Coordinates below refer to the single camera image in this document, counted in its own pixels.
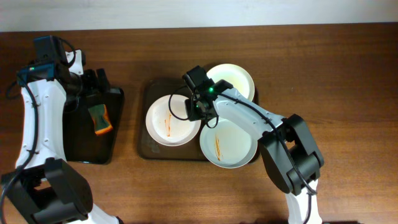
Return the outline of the white plate with stain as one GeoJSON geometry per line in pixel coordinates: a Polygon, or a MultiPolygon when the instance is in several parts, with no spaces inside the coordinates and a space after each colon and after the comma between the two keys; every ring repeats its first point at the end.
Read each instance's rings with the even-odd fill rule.
{"type": "Polygon", "coordinates": [[[199,132],[201,121],[182,121],[169,110],[170,95],[156,100],[146,114],[146,128],[153,140],[164,146],[181,146],[199,132]]]}

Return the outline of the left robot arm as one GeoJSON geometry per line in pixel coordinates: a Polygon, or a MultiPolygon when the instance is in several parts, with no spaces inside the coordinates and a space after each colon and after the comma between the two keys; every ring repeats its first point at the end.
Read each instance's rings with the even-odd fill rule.
{"type": "Polygon", "coordinates": [[[65,52],[46,53],[18,71],[24,132],[15,171],[1,177],[1,197],[27,223],[121,223],[94,204],[88,181],[66,162],[65,89],[79,79],[69,71],[73,64],[65,52]]]}

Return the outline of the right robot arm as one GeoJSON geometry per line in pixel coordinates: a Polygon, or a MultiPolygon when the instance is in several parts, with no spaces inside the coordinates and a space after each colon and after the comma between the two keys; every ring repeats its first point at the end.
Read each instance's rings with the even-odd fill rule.
{"type": "Polygon", "coordinates": [[[273,114],[226,81],[194,82],[185,78],[184,82],[192,93],[185,102],[190,121],[227,119],[262,146],[267,175],[285,193],[288,222],[321,223],[316,187],[324,159],[303,118],[273,114]]]}

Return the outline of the orange green sponge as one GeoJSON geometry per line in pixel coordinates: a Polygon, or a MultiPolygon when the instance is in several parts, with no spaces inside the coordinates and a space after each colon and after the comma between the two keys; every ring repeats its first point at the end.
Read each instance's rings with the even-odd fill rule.
{"type": "Polygon", "coordinates": [[[110,122],[108,110],[105,104],[95,105],[88,108],[89,114],[94,124],[94,131],[97,136],[104,135],[113,130],[110,122]]]}

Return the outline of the light green plate with stain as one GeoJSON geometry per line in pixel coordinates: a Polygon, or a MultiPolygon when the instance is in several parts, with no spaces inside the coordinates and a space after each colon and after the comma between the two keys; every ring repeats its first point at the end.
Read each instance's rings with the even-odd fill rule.
{"type": "Polygon", "coordinates": [[[227,119],[208,122],[200,133],[200,148],[214,165],[235,169],[245,166],[257,153],[257,141],[242,128],[227,119]]]}

